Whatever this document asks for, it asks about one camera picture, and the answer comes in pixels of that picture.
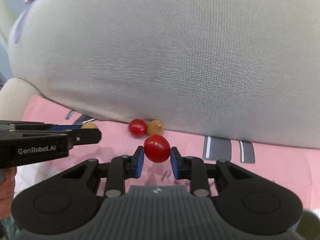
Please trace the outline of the person left hand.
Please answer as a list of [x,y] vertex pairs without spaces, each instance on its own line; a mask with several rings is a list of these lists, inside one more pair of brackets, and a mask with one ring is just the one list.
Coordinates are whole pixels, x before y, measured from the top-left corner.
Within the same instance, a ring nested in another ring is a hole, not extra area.
[[11,215],[11,205],[15,193],[16,173],[17,167],[4,169],[5,181],[1,184],[1,219],[5,219]]

